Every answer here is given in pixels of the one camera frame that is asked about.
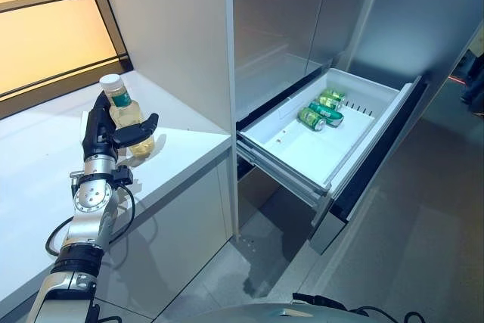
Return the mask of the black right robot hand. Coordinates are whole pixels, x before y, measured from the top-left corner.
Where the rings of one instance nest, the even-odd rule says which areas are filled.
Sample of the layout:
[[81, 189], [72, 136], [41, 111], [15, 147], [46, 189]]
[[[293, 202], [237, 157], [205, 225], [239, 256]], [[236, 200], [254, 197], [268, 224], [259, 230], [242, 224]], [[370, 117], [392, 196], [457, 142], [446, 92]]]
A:
[[347, 309], [345, 305], [331, 298], [323, 297], [321, 295], [309, 295], [304, 293], [292, 293], [292, 298], [296, 301], [308, 303], [313, 306], [323, 306], [332, 309], [338, 309], [342, 311], [352, 312], [355, 314], [367, 316], [368, 314], [358, 309]]

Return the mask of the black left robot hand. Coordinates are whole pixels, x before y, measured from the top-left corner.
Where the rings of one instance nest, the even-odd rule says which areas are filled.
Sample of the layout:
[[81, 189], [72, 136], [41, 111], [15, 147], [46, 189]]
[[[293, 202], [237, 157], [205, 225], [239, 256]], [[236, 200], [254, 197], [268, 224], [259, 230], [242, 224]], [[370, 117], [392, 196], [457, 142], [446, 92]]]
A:
[[157, 127], [159, 115], [152, 113], [146, 121], [121, 129], [116, 128], [110, 116], [111, 103], [104, 92], [97, 97], [88, 113], [85, 136], [82, 141], [84, 161], [94, 155], [118, 159], [118, 150], [131, 147], [148, 139]]

